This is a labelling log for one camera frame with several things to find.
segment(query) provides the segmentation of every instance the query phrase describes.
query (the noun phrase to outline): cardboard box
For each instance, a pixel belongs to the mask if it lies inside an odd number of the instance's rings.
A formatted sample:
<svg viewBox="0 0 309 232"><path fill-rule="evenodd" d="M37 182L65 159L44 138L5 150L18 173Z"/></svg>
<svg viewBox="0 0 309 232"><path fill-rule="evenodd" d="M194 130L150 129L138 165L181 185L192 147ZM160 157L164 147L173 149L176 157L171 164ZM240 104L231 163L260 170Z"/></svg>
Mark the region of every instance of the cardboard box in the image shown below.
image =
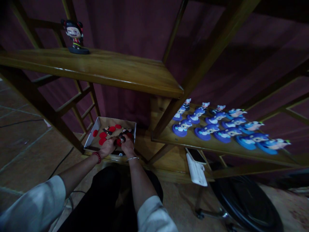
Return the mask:
<svg viewBox="0 0 309 232"><path fill-rule="evenodd" d="M136 122L132 121L126 121L121 119L113 119L113 118L105 118L105 117L97 117L96 122L94 123L94 126L91 129L90 135L87 138L87 141L85 143L84 149L87 151L98 151L100 150L101 145L99 144L100 134L105 133L103 131L103 128L108 126L115 126L116 124L121 125L124 128L132 129L133 131L133 137L134 137L134 143L135 143L135 132L136 132ZM98 134L96 137L93 137L94 130L98 130ZM109 139L110 137L116 136L118 138L118 135L122 132L122 129L117 129L113 132L112 135L107 135L106 139ZM121 147L116 148L116 150L111 155L125 155L125 153L122 151Z"/></svg>

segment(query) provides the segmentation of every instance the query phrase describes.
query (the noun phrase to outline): shelf board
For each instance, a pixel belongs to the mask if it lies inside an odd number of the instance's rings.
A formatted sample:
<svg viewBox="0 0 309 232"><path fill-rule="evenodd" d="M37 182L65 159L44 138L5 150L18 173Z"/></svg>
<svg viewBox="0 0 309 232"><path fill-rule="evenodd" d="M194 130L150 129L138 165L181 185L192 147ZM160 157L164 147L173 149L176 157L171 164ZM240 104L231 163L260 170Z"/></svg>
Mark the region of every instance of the shelf board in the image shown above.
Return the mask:
<svg viewBox="0 0 309 232"><path fill-rule="evenodd" d="M170 102L169 99L164 99L161 97L151 98L151 130L153 130L157 125L159 119L161 118L163 112L167 108L169 102ZM197 105L190 104L190 110L186 111L183 114L183 119L186 118L187 114L192 114L196 107ZM211 135L212 138L209 141L203 141L199 139L194 134L194 128L207 125L206 122L204 121L206 116L205 114L202 115L200 117L201 123L190 127L188 129L187 136L184 138L178 137L173 133L172 126L174 124L177 124L178 122L172 120L168 124L168 126L164 129L162 134L156 139L153 138L152 141L165 144L173 144L176 146L190 147L219 154L227 154L251 160L261 160L270 163L287 165L291 167L300 166L299 163L294 161L291 157L287 156L283 151L279 151L277 155L269 155L258 148L255 150L247 150L243 148L241 145L239 145L234 140L234 138L232 138L232 141L230 143L222 143L218 141L216 138L214 138L212 135Z"/></svg>
<svg viewBox="0 0 309 232"><path fill-rule="evenodd" d="M67 48L0 52L0 65L171 98L183 95L183 89L161 61L89 50L89 55L73 54Z"/></svg>

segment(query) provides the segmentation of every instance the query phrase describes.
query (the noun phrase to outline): hand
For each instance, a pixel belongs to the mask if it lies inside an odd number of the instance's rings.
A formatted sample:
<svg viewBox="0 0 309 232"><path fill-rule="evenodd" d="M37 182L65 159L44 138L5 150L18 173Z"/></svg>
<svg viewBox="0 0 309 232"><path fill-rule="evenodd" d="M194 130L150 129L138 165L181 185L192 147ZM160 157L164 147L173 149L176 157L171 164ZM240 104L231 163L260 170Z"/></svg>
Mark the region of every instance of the hand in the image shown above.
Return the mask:
<svg viewBox="0 0 309 232"><path fill-rule="evenodd" d="M99 150L101 159L104 159L115 150L116 146L114 145L114 141L116 139L117 139L116 137L110 137L103 143L101 149Z"/></svg>
<svg viewBox="0 0 309 232"><path fill-rule="evenodd" d="M126 134L124 134L123 136L126 138L126 141L121 144L123 152L128 158L135 157L136 155L134 153L133 141Z"/></svg>

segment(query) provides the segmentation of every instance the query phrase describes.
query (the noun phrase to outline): black figurine base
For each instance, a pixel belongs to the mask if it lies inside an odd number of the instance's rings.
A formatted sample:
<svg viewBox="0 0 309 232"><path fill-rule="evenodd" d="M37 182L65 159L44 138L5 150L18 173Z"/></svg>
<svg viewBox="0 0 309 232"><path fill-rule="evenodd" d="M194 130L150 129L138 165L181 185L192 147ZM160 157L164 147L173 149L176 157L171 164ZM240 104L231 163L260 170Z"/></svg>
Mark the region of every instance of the black figurine base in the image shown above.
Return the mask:
<svg viewBox="0 0 309 232"><path fill-rule="evenodd" d="M83 55L90 54L89 50L86 48L77 49L77 48L69 47L68 49L71 53L75 53L75 54L83 54Z"/></svg>

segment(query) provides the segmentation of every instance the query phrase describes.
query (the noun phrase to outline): white sleeve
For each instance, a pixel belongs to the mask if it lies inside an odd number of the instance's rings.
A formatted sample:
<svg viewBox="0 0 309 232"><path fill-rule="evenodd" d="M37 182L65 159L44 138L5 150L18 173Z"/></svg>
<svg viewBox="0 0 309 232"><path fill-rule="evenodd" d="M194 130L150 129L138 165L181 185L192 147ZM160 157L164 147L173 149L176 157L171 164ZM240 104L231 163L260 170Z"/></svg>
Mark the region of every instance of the white sleeve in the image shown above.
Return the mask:
<svg viewBox="0 0 309 232"><path fill-rule="evenodd" d="M148 198L137 213L139 232L178 232L158 196Z"/></svg>
<svg viewBox="0 0 309 232"><path fill-rule="evenodd" d="M0 231L43 231L63 209L65 186L59 176L35 186L0 216Z"/></svg>

